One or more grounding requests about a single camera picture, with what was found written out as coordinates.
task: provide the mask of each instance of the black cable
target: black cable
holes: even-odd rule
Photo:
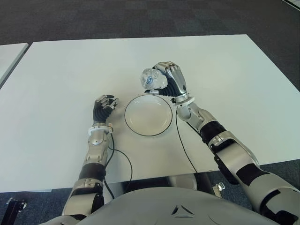
[[[108,159],[108,161],[107,161],[107,163],[106,163],[106,165],[105,165],[105,169],[107,168],[107,165],[108,165],[108,163],[111,161],[111,159],[112,159],[112,157],[113,157],[113,154],[114,154],[114,139],[113,139],[113,134],[111,133],[111,138],[112,138],[112,155],[109,157],[109,159]]]
[[[129,183],[127,184],[127,187],[126,187],[126,189],[125,189],[125,191],[124,191],[124,193],[125,193],[125,192],[128,191],[129,185],[130,185],[131,180],[132,180],[132,175],[133,175],[132,164],[131,164],[130,159],[128,158],[128,156],[127,156],[124,152],[122,152],[121,150],[115,149],[115,147],[114,147],[114,139],[113,139],[112,133],[111,133],[111,138],[112,138],[112,148],[110,148],[110,147],[108,147],[108,148],[112,150],[112,155],[109,157],[109,159],[108,159],[108,161],[107,161],[107,163],[106,163],[106,165],[105,165],[105,168],[108,166],[108,163],[111,161],[111,159],[112,159],[113,154],[114,154],[115,151],[118,151],[118,152],[122,153],[122,154],[127,158],[128,162],[129,162],[129,164],[130,164],[131,174],[130,174],[130,180],[129,180]],[[105,186],[106,186],[108,192],[110,193],[110,195],[111,195],[112,198],[114,199],[113,192],[112,192],[111,189],[108,187],[108,184],[107,184],[105,178],[103,179],[103,182],[104,182],[104,184],[105,184]]]
[[[108,192],[111,194],[111,196],[112,196],[112,199],[114,199],[113,192],[112,192],[112,191],[111,191],[111,189],[108,187],[108,184],[107,184],[107,182],[106,182],[105,178],[103,178],[103,182],[104,182],[104,184],[105,184],[105,186],[106,186],[106,188],[107,188]]]
[[[129,180],[128,184],[127,184],[127,187],[124,190],[124,193],[126,193],[128,191],[129,185],[130,185],[130,183],[132,181],[132,174],[133,174],[132,164],[131,164],[130,159],[128,158],[128,156],[124,152],[122,152],[121,150],[117,150],[117,149],[115,149],[115,151],[118,151],[119,153],[122,153],[127,158],[128,162],[130,164],[130,169],[131,169],[130,180]]]
[[[185,149],[184,146],[183,146],[183,143],[182,143],[182,140],[181,140],[181,137],[180,137],[180,134],[179,134],[179,130],[178,130],[178,124],[177,124],[177,111],[176,111],[175,120],[176,120],[176,128],[177,128],[178,137],[179,137],[179,139],[180,139],[180,142],[181,142],[182,148],[183,148],[183,150],[184,150],[184,153],[186,154],[187,159],[188,159],[189,162],[191,163],[191,165],[192,165],[192,167],[194,168],[194,170],[196,171],[196,173],[198,173],[197,170],[196,170],[196,168],[195,168],[194,165],[192,164],[191,160],[189,159],[189,157],[188,157],[188,155],[187,155],[187,152],[186,152],[186,149]]]
[[[106,163],[106,165],[105,165],[105,169],[107,168],[108,163],[111,161],[111,159],[112,159],[112,157],[113,157],[113,154],[114,154],[114,150],[115,150],[115,149],[114,149],[114,139],[113,139],[112,133],[111,133],[111,138],[112,138],[112,155],[109,157],[109,159],[108,159],[108,161],[107,161],[107,163]],[[104,182],[104,184],[105,184],[105,186],[106,186],[108,192],[109,192],[110,195],[112,196],[112,199],[114,199],[113,192],[112,192],[111,189],[108,187],[108,184],[107,184],[107,182],[106,182],[106,180],[105,180],[105,177],[103,178],[103,182]]]

